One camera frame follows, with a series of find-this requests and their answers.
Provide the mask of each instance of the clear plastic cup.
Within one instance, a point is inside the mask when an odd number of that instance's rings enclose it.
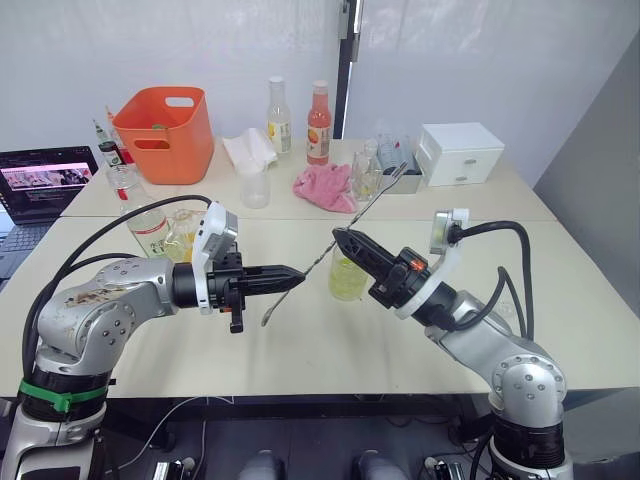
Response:
[[[334,247],[329,271],[329,291],[338,300],[350,302],[362,297],[367,273]]]
[[[242,203],[249,208],[264,208],[269,205],[271,187],[267,167],[239,174],[242,182]]]

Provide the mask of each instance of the white drawer box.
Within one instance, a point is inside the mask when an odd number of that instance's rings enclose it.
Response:
[[[483,183],[504,144],[480,123],[422,125],[416,160],[428,186]]]

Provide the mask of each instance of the laptop screen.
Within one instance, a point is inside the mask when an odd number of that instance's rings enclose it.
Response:
[[[0,152],[0,201],[16,224],[53,221],[97,170],[89,147]]]

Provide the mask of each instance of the laptop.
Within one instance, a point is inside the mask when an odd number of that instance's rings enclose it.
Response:
[[[97,170],[87,146],[0,152],[6,210],[0,213],[0,282],[11,278]]]

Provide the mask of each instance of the yellow liquid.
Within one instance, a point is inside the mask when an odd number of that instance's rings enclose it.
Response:
[[[164,250],[167,256],[174,262],[190,262],[193,252],[193,240],[195,232],[187,235],[179,235],[171,242],[165,242]]]
[[[362,296],[367,274],[348,258],[334,260],[329,272],[329,291],[338,300],[357,300]]]

